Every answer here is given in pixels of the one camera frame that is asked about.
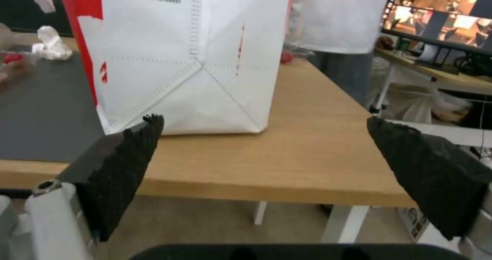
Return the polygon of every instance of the floor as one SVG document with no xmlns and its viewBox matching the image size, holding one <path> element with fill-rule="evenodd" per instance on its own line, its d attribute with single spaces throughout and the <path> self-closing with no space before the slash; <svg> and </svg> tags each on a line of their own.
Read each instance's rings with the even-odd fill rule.
<svg viewBox="0 0 492 260">
<path fill-rule="evenodd" d="M 136 197 L 120 226 L 98 247 L 101 260 L 128 259 L 159 244 L 318 243 L 327 218 L 316 205 L 270 203 L 253 225 L 253 202 Z M 392 208 L 371 208 L 357 242 L 408 243 Z"/>
</svg>

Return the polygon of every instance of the table leg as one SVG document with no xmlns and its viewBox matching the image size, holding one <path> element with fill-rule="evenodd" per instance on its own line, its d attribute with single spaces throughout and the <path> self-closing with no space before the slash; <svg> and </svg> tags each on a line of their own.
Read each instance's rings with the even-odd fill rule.
<svg viewBox="0 0 492 260">
<path fill-rule="evenodd" d="M 395 71 L 395 64 L 390 62 L 390 66 L 388 68 L 388 73 L 386 73 L 386 78 L 384 79 L 384 83 L 383 83 L 383 87 L 381 88 L 381 92 L 379 92 L 379 96 L 377 98 L 376 105 L 369 110 L 371 113 L 377 115 L 381 111 L 381 106 L 383 105 L 384 98 L 386 98 L 386 93 L 388 92 L 388 89 L 390 88 L 391 78 L 392 78 L 394 71 Z"/>
<path fill-rule="evenodd" d="M 265 215 L 265 210 L 267 209 L 267 202 L 257 202 L 256 209 L 254 210 L 254 224 L 260 225 L 263 223 L 263 216 Z"/>
<path fill-rule="evenodd" d="M 369 206 L 334 205 L 321 243 L 354 243 Z"/>
</svg>

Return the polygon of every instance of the monitor screen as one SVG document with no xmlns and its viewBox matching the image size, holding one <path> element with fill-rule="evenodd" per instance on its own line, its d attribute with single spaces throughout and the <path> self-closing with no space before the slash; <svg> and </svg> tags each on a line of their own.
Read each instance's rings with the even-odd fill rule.
<svg viewBox="0 0 492 260">
<path fill-rule="evenodd" d="M 492 55 L 492 0 L 388 0 L 383 32 Z"/>
</svg>

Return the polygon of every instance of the white paper bag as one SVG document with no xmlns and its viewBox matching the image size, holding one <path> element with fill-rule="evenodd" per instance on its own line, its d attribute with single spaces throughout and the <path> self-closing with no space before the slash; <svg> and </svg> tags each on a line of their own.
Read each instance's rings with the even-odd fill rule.
<svg viewBox="0 0 492 260">
<path fill-rule="evenodd" d="M 288 0 L 63 0 L 106 134 L 267 126 Z"/>
</svg>

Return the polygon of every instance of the gray pants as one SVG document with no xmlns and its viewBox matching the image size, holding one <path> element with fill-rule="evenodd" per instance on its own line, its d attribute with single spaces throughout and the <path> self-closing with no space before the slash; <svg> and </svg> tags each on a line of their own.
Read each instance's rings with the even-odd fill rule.
<svg viewBox="0 0 492 260">
<path fill-rule="evenodd" d="M 308 58 L 309 62 L 363 106 L 371 86 L 373 53 L 314 53 L 315 55 Z"/>
</svg>

